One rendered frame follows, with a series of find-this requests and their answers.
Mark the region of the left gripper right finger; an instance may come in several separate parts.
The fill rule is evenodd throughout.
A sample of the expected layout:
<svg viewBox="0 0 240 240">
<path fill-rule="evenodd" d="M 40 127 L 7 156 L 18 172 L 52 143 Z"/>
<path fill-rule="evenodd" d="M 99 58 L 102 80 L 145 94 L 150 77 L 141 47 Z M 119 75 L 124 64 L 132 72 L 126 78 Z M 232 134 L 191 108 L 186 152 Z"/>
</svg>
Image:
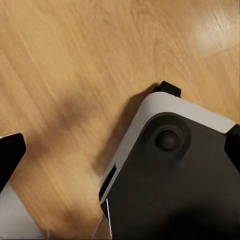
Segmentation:
<svg viewBox="0 0 240 240">
<path fill-rule="evenodd" d="M 240 173 L 240 135 L 228 133 L 224 151 Z"/>
</svg>

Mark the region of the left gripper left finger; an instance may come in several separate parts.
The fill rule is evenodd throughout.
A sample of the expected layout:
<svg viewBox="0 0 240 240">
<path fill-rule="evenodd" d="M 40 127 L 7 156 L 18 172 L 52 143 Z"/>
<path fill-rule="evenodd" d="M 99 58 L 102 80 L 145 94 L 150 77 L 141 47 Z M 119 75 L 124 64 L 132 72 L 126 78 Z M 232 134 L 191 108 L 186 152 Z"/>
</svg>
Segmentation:
<svg viewBox="0 0 240 240">
<path fill-rule="evenodd" d="M 0 192 L 25 153 L 26 144 L 22 133 L 0 138 Z"/>
</svg>

